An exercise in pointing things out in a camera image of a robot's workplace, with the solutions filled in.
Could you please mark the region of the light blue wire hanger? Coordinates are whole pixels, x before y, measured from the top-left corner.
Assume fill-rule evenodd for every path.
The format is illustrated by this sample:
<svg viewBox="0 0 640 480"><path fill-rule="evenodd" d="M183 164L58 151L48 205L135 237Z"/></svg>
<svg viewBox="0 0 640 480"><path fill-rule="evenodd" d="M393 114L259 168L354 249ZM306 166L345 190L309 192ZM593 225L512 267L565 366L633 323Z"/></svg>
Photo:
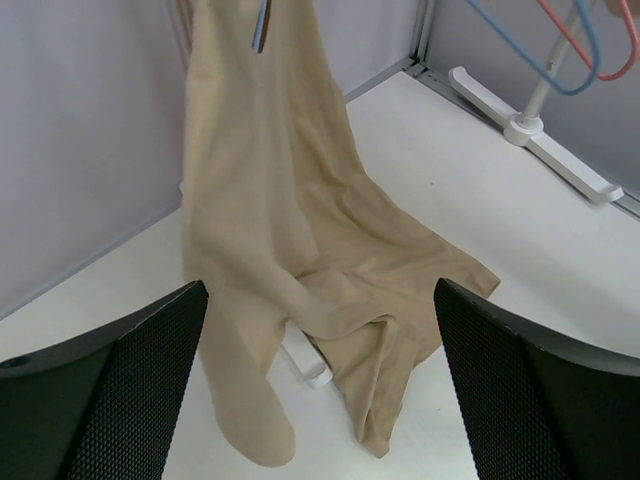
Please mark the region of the light blue wire hanger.
<svg viewBox="0 0 640 480"><path fill-rule="evenodd" d="M585 52L583 46L577 40L576 35L571 32L568 23L557 15L555 8L549 1L538 1L539 7L544 11L549 20L558 30L556 46L566 46L583 60L587 69L586 76L577 86L568 87L557 79L557 74L552 72L553 67L560 67L563 60L559 59L560 54L549 53L547 62L543 64L525 45L514 37L499 19L485 8L482 1L468 1L470 7L481 19L508 45L508 47L520 57L538 76L546 81L549 86L563 96L577 96L591 87L600 73L601 67L601 47L598 34L591 18L591 7L587 1L572 1L574 19L578 26L586 34L588 51Z"/></svg>
<svg viewBox="0 0 640 480"><path fill-rule="evenodd" d="M271 16L271 0L263 0L257 15L254 35L252 39L252 49L260 54L266 42L269 21Z"/></svg>

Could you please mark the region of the beige t-shirt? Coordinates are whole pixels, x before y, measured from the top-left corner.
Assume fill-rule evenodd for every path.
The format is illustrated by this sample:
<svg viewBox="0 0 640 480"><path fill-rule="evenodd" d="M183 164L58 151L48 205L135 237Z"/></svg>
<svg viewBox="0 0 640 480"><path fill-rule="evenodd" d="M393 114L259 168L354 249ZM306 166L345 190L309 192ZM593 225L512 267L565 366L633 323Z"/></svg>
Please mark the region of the beige t-shirt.
<svg viewBox="0 0 640 480"><path fill-rule="evenodd" d="M356 440L385 456L412 370L440 346L433 291L498 277L367 175L314 6L197 1L186 82L183 265L209 294L199 345L218 425L287 464L294 429L267 374L294 324L326 358Z"/></svg>

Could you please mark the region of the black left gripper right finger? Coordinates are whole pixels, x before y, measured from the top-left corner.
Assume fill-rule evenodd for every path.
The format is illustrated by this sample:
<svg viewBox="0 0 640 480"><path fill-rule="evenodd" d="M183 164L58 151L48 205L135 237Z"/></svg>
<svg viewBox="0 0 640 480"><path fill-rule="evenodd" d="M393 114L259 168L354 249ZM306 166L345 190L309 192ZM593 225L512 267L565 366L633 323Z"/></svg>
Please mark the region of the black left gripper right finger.
<svg viewBox="0 0 640 480"><path fill-rule="evenodd" d="M481 479L636 479L639 361L441 278L436 317Z"/></svg>

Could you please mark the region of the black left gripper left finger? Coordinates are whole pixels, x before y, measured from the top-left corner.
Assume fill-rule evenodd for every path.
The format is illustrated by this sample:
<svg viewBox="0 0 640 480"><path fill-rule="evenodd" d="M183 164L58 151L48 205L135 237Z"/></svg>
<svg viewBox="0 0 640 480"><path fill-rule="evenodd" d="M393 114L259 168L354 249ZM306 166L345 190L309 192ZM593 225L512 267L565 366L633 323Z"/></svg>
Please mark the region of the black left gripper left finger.
<svg viewBox="0 0 640 480"><path fill-rule="evenodd" d="M162 477L208 303L200 281L1 364L4 479Z"/></svg>

